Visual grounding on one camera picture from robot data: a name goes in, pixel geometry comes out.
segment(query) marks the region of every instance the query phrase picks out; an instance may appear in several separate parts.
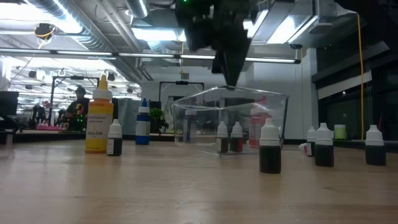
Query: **dark liquid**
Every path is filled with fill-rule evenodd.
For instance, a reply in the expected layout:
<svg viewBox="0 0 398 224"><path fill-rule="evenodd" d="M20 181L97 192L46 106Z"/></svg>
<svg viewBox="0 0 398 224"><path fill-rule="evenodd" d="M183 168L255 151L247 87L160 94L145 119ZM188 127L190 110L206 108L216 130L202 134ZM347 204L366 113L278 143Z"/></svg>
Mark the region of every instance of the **dark liquid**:
<svg viewBox="0 0 398 224"><path fill-rule="evenodd" d="M243 139L231 138L231 151L242 152L243 151Z"/></svg>
<svg viewBox="0 0 398 224"><path fill-rule="evenodd" d="M281 163L279 146L260 146L260 172L280 174Z"/></svg>
<svg viewBox="0 0 398 224"><path fill-rule="evenodd" d="M315 156L315 142L308 142L311 144L311 155L308 155L309 157L314 157Z"/></svg>
<svg viewBox="0 0 398 224"><path fill-rule="evenodd" d="M315 145L315 165L322 167L334 167L335 166L334 147Z"/></svg>
<svg viewBox="0 0 398 224"><path fill-rule="evenodd" d="M386 150L384 146L365 146L366 163L373 166L386 166Z"/></svg>
<svg viewBox="0 0 398 224"><path fill-rule="evenodd" d="M121 156L123 140L121 138L113 139L113 153L107 152L108 156Z"/></svg>
<svg viewBox="0 0 398 224"><path fill-rule="evenodd" d="M221 151L220 153L228 152L228 138L222 138L221 140Z"/></svg>

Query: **computer monitor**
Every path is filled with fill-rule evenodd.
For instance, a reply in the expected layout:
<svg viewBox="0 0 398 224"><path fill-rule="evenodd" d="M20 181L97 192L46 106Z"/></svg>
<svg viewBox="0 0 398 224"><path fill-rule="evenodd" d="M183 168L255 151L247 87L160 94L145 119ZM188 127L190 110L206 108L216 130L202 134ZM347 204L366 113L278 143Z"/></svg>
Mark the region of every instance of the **computer monitor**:
<svg viewBox="0 0 398 224"><path fill-rule="evenodd" d="M0 114L16 115L18 107L19 92L16 91L0 91Z"/></svg>

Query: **black bottle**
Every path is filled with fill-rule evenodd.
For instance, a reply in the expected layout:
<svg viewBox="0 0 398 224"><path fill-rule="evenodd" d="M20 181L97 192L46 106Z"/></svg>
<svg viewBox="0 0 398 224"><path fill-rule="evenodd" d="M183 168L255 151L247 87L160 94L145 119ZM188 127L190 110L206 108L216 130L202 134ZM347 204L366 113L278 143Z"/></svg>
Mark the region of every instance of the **black bottle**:
<svg viewBox="0 0 398 224"><path fill-rule="evenodd" d="M228 129L224 121L217 128L217 147L220 153L227 153L229 149Z"/></svg>
<svg viewBox="0 0 398 224"><path fill-rule="evenodd" d="M307 156L314 157L315 156L315 141L317 140L317 131L313 126L310 127L307 133Z"/></svg>
<svg viewBox="0 0 398 224"><path fill-rule="evenodd" d="M376 125L371 125L369 131L366 132L366 163L373 166L386 166L386 148L382 133L377 129Z"/></svg>
<svg viewBox="0 0 398 224"><path fill-rule="evenodd" d="M122 126L117 119L113 120L113 124L109 127L108 145L106 154L108 156L121 156L123 148Z"/></svg>
<svg viewBox="0 0 398 224"><path fill-rule="evenodd" d="M315 142L315 165L322 167L335 166L335 150L331 138L332 131L328 129L326 123L321 123L317 130L317 140Z"/></svg>
<svg viewBox="0 0 398 224"><path fill-rule="evenodd" d="M260 172L266 174L280 174L282 156L279 128L274 125L272 118L267 118L265 125L261 128L259 157Z"/></svg>

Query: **blue bottle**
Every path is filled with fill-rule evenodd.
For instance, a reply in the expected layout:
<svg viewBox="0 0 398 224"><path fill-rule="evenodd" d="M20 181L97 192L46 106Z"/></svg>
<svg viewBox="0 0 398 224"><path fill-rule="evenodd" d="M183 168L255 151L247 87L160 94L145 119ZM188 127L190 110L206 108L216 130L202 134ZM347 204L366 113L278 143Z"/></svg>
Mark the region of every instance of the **blue bottle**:
<svg viewBox="0 0 398 224"><path fill-rule="evenodd" d="M147 100L144 99L142 106L138 108L136 125L136 144L149 145L150 133L150 108L147 107Z"/></svg>

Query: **pink object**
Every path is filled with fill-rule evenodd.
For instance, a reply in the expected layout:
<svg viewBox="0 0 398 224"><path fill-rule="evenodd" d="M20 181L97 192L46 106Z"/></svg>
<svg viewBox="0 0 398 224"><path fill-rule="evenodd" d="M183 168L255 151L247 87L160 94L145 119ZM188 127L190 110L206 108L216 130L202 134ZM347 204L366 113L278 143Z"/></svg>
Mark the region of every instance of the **pink object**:
<svg viewBox="0 0 398 224"><path fill-rule="evenodd" d="M47 130L47 131L59 131L60 127L54 127L54 126L38 126L36 128L37 130Z"/></svg>

